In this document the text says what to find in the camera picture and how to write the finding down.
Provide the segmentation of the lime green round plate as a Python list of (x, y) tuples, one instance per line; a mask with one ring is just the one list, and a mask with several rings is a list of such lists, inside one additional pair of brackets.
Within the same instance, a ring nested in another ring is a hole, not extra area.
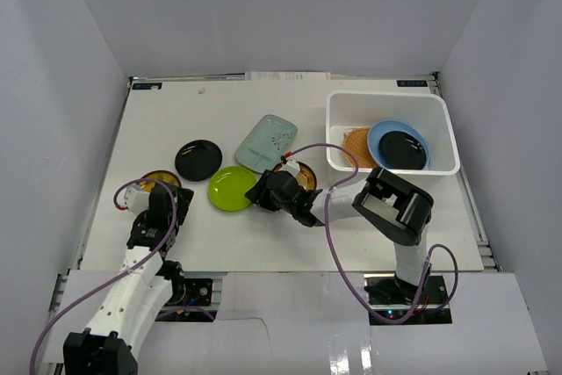
[(211, 178), (207, 195), (210, 202), (224, 212), (239, 212), (250, 205), (245, 194), (256, 184), (256, 176), (241, 166), (229, 166)]

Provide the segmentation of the yellow patterned plate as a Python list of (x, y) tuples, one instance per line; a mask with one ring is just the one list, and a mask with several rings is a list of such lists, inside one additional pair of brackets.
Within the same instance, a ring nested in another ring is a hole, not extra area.
[(155, 180), (176, 187), (182, 186), (179, 177), (175, 173), (168, 170), (153, 170), (148, 172), (142, 178), (144, 179), (144, 182), (139, 183), (139, 186), (145, 191), (151, 191), (156, 186)]
[[(314, 191), (317, 187), (317, 178), (314, 174), (313, 170), (303, 162), (299, 162), (300, 164), (300, 173), (295, 177), (299, 186), (303, 187), (306, 191)], [(272, 172), (276, 173), (281, 171), (280, 168), (282, 163), (280, 162), (277, 164)]]

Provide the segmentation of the black round plate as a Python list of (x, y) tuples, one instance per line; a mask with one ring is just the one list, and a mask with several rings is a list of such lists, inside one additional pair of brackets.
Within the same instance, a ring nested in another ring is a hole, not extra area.
[(382, 164), (388, 169), (422, 170), (429, 161), (427, 149), (413, 135), (402, 131), (384, 134), (378, 143)]
[(177, 151), (175, 157), (177, 173), (190, 182), (201, 182), (212, 177), (221, 164), (222, 152), (209, 140), (190, 141)]

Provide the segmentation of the woven bamboo round tray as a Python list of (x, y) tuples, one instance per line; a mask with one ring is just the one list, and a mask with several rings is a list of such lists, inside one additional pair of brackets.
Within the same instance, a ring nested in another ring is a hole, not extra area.
[(369, 127), (359, 127), (351, 129), (344, 134), (342, 147), (347, 151), (347, 154), (344, 156), (352, 168), (355, 167), (355, 160), (357, 160), (360, 169), (374, 169), (377, 167), (368, 147), (369, 132)]

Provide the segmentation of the light blue round plate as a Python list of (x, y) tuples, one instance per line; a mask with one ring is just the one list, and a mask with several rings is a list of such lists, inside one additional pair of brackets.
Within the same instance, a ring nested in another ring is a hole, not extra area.
[(423, 138), (423, 136), (416, 131), (414, 128), (412, 128), (410, 125), (398, 121), (398, 120), (392, 120), (392, 119), (386, 119), (386, 120), (381, 120), (379, 121), (377, 124), (375, 124), (373, 127), (370, 128), (370, 132), (368, 134), (368, 147), (371, 153), (372, 158), (375, 160), (375, 162), (380, 165), (383, 168), (386, 168), (382, 162), (381, 159), (379, 157), (379, 153), (378, 153), (378, 143), (381, 139), (381, 137), (391, 131), (402, 131), (402, 132), (406, 132), (409, 133), (411, 135), (413, 135), (415, 138), (417, 138), (422, 144), (423, 146), (427, 149), (428, 155), (429, 155), (429, 161), (428, 164), (426, 165), (426, 167), (422, 170), (426, 170), (429, 168), (429, 162), (430, 162), (430, 158), (431, 158), (431, 154), (429, 152), (429, 144), (426, 142), (426, 140)]

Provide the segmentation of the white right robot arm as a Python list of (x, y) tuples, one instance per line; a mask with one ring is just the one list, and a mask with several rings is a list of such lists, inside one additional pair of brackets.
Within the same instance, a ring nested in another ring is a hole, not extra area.
[(363, 217), (393, 243), (398, 296), (414, 304), (427, 295), (429, 285), (422, 271), (434, 199), (392, 172), (374, 169), (355, 184), (309, 191), (292, 171), (267, 170), (245, 198), (271, 212), (283, 210), (305, 227)]

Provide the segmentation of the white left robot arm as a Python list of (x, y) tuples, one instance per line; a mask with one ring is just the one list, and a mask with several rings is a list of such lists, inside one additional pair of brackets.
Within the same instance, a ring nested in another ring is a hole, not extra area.
[(181, 264), (168, 261), (194, 191), (157, 182), (151, 191), (126, 189), (124, 208), (136, 215), (120, 270), (104, 301), (83, 331), (68, 334), (63, 346), (67, 374), (136, 374), (138, 354), (166, 303), (185, 294)]

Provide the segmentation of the white plastic bin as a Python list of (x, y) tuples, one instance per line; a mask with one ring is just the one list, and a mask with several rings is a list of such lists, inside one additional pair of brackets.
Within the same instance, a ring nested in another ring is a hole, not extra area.
[(359, 127), (373, 127), (381, 120), (404, 122), (429, 144), (426, 170), (395, 170), (398, 175), (445, 177), (460, 169), (458, 148), (444, 101), (433, 94), (388, 92), (333, 92), (326, 106), (326, 142), (343, 144), (344, 134)]

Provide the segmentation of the pale blue rectangular divided plate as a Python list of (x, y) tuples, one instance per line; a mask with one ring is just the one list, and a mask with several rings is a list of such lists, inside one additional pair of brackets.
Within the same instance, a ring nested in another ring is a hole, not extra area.
[(243, 167), (262, 174), (272, 169), (280, 156), (289, 151), (298, 134), (298, 127), (273, 114), (263, 116), (234, 153)]

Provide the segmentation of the white paper sheet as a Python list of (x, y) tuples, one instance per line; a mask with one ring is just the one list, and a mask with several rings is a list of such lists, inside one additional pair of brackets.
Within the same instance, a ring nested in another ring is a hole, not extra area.
[(249, 71), (246, 81), (329, 81), (329, 72), (313, 71)]

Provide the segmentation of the left blue table label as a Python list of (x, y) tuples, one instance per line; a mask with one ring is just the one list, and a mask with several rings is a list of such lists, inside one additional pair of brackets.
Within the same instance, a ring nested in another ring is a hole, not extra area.
[(133, 83), (131, 90), (160, 90), (162, 83)]

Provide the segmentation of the blue table label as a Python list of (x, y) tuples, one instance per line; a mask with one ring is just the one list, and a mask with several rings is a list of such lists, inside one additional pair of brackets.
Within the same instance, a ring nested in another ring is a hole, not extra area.
[(426, 80), (397, 80), (396, 83), (401, 88), (423, 88), (429, 86)]
[(160, 90), (162, 83), (133, 83), (131, 90)]

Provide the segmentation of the right blue table label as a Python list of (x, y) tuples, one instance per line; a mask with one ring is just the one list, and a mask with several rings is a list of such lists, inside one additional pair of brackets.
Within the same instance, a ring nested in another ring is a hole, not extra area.
[(396, 83), (401, 88), (423, 88), (429, 86), (426, 80), (397, 80)]

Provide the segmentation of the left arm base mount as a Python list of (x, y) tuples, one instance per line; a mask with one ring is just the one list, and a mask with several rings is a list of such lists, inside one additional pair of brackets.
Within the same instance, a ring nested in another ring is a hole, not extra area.
[(216, 312), (207, 310), (213, 303), (211, 278), (180, 277), (172, 298), (157, 315), (157, 321), (213, 322)]

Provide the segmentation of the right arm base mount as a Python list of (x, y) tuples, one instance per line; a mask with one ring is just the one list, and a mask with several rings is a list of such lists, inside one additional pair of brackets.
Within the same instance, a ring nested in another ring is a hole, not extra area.
[[(402, 292), (393, 276), (369, 277), (365, 279), (364, 290), (368, 302), (377, 314), (389, 320), (403, 317), (411, 306), (415, 290)], [(450, 306), (440, 308), (448, 298), (443, 276), (430, 276), (416, 309), (405, 325), (449, 325), (453, 322)]]

